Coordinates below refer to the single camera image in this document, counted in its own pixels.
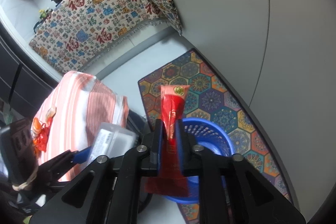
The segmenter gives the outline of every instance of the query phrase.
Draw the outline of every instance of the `colorful floor mat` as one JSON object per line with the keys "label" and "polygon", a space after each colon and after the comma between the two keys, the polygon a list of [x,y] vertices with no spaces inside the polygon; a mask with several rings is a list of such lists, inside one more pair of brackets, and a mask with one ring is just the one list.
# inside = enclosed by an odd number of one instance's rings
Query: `colorful floor mat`
{"label": "colorful floor mat", "polygon": [[[190,85],[184,117],[199,117],[219,125],[229,135],[236,153],[243,154],[287,199],[290,196],[273,160],[272,152],[260,137],[247,113],[196,52],[191,49],[139,82],[148,121],[154,127],[160,118],[160,85]],[[198,204],[178,204],[187,224],[199,223]]]}

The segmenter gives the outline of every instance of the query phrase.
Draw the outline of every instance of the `triangular cutout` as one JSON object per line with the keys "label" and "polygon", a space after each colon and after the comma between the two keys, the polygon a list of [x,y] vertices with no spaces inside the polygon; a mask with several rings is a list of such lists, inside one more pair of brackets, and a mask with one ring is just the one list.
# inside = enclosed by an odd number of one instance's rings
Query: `triangular cutout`
{"label": "triangular cutout", "polygon": [[94,176],[94,172],[87,173],[81,181],[62,196],[62,201],[76,208],[81,208]]}
{"label": "triangular cutout", "polygon": [[273,200],[273,195],[252,175],[251,172],[247,171],[245,175],[257,207]]}

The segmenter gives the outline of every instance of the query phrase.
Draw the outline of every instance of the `dark drawer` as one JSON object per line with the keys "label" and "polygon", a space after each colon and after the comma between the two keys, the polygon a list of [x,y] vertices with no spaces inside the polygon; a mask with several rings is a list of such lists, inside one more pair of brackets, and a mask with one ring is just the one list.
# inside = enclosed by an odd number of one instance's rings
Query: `dark drawer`
{"label": "dark drawer", "polygon": [[12,86],[19,62],[12,57],[0,43],[0,77]]}
{"label": "dark drawer", "polygon": [[40,108],[52,90],[25,67],[22,68],[14,89],[19,96],[37,109]]}
{"label": "dark drawer", "polygon": [[8,103],[9,93],[11,92],[10,86],[4,82],[4,80],[0,77],[0,98]]}
{"label": "dark drawer", "polygon": [[39,110],[38,108],[33,107],[30,103],[28,103],[16,92],[13,93],[10,106],[18,113],[20,113],[23,117],[29,119],[32,119]]}

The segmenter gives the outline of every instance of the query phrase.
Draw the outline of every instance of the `blue plastic basket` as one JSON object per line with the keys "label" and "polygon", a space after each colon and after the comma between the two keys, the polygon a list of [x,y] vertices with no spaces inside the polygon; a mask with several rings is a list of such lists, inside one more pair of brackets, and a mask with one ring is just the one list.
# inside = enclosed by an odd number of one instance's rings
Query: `blue plastic basket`
{"label": "blue plastic basket", "polygon": [[[231,156],[234,148],[229,136],[218,125],[200,118],[182,119],[184,131],[193,134],[198,144],[209,148],[217,155]],[[182,204],[199,202],[198,176],[188,177],[189,196],[187,198],[165,196],[167,199]]]}

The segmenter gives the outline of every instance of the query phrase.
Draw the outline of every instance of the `gold logo on packet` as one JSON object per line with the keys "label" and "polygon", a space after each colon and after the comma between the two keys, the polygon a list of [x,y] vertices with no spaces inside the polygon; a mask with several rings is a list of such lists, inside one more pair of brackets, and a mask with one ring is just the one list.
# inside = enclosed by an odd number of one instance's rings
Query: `gold logo on packet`
{"label": "gold logo on packet", "polygon": [[183,96],[184,95],[184,90],[181,86],[177,86],[174,88],[174,91],[176,94]]}

